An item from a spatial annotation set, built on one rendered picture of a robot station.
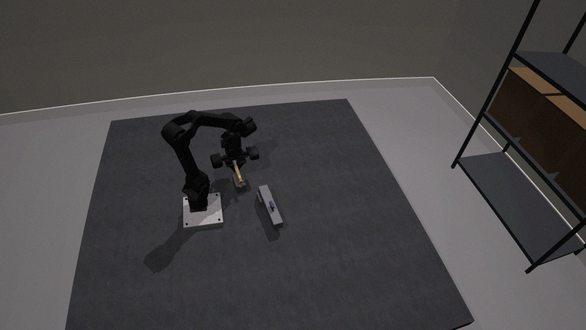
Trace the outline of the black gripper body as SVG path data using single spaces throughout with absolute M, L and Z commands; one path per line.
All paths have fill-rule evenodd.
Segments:
M 259 159 L 259 153 L 255 146 L 250 146 L 246 148 L 246 152 L 244 152 L 240 146 L 237 148 L 230 148 L 226 145 L 227 155 L 222 156 L 217 153 L 211 155 L 211 164 L 214 169 L 222 168 L 223 162 L 226 162 L 227 165 L 232 164 L 232 160 L 240 159 L 240 161 L 245 160 L 247 156 L 250 156 L 250 160 Z

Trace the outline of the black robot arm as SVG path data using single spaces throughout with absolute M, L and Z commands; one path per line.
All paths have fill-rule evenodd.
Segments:
M 191 126 L 188 130 L 180 127 L 189 122 L 191 122 Z M 257 128 L 250 116 L 242 120 L 230 112 L 218 115 L 195 110 L 189 110 L 186 114 L 173 118 L 163 127 L 161 135 L 174 149 L 186 173 L 186 182 L 182 192 L 188 195 L 190 212 L 208 210 L 208 193 L 211 181 L 209 181 L 207 174 L 198 169 L 189 149 L 190 139 L 195 136 L 200 126 L 227 130 L 220 137 L 222 138 L 220 140 L 221 148 L 224 148 L 225 154 L 227 154 L 226 145 L 230 148 L 237 148 L 241 144 L 241 137 L 250 136 Z

